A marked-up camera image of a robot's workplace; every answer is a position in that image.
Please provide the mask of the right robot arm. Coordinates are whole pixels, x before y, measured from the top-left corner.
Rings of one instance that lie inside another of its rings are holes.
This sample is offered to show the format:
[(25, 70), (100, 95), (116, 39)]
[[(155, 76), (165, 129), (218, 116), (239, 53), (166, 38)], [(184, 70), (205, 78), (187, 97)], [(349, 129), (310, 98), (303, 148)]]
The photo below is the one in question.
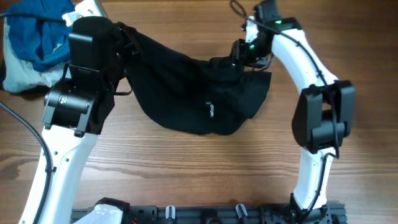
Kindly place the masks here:
[(355, 89), (348, 80), (332, 74), (308, 43), (302, 26), (283, 18), (275, 1), (262, 1), (249, 15), (237, 1), (231, 9), (244, 20), (245, 39), (233, 45), (236, 65), (255, 71), (270, 67), (274, 58), (285, 67), (299, 98), (292, 119), (292, 132), (300, 146), (297, 185), (287, 204), (235, 207), (240, 223), (346, 223), (342, 203), (329, 202), (326, 187), (332, 163), (348, 137), (353, 120)]

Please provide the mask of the dark folded garment under pile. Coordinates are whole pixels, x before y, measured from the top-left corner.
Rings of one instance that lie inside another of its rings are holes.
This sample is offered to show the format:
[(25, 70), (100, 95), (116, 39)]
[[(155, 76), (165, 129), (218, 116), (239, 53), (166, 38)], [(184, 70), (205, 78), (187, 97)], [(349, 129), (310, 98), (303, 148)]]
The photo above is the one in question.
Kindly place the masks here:
[[(1, 62), (1, 91), (7, 91), (3, 87), (3, 81), (6, 79), (6, 64), (5, 60), (2, 60)], [(22, 97), (27, 97), (30, 95), (44, 95), (50, 90), (49, 87), (47, 86), (36, 86), (28, 90), (23, 90), (22, 92), (19, 93), (11, 93), (12, 95), (16, 96), (22, 96)]]

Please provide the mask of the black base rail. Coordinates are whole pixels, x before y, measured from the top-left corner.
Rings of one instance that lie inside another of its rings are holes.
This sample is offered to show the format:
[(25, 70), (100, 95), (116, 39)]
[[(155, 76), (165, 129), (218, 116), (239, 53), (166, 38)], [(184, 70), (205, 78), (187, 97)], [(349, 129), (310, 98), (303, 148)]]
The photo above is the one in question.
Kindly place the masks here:
[[(286, 204), (246, 206), (240, 215), (235, 206), (230, 207), (177, 207), (175, 216), (166, 215), (165, 207), (131, 206), (126, 223), (289, 223), (290, 210)], [(307, 223), (347, 224), (345, 205), (332, 203), (323, 209), (313, 210)]]

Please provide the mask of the black shorts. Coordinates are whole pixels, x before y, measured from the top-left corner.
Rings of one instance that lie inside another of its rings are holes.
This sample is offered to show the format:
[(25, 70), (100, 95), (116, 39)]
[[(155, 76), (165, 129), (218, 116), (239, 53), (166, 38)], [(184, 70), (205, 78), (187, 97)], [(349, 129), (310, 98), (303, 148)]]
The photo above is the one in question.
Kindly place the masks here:
[(229, 57), (194, 59), (133, 27), (124, 31), (135, 48), (126, 78), (143, 112), (165, 128), (230, 135), (267, 97), (270, 72), (244, 71)]

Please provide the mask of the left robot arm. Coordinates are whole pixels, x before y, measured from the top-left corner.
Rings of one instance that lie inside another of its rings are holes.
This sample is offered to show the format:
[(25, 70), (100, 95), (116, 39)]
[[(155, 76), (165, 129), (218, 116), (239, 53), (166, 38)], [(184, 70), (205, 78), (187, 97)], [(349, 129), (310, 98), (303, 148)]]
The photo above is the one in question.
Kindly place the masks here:
[(115, 106), (134, 42), (122, 22), (77, 19), (71, 60), (44, 99), (42, 152), (21, 223), (68, 223), (88, 156)]

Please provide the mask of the blue crumpled garment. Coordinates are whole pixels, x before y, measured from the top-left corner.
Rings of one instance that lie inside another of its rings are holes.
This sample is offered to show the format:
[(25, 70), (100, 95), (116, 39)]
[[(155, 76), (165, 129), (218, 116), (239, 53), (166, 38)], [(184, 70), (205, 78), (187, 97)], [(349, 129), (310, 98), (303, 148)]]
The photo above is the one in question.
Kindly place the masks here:
[[(62, 19), (75, 5), (70, 0), (24, 0), (12, 4), (7, 13), (23, 13)], [(44, 72), (71, 59), (68, 42), (71, 27), (58, 22), (11, 16), (6, 19), (9, 40), (20, 60), (28, 61), (34, 70)]]

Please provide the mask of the light blue white garment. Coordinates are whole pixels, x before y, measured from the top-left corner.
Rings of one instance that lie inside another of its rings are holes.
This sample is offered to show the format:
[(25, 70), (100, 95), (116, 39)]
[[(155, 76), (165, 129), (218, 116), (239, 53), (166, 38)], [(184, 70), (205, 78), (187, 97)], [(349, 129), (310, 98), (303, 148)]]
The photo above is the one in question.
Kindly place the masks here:
[(38, 72), (33, 69), (31, 62), (17, 58), (9, 39), (10, 26), (4, 22), (3, 52), (6, 66), (6, 76), (2, 87), (11, 93), (22, 93), (36, 87), (51, 88), (63, 75), (65, 62), (50, 70)]

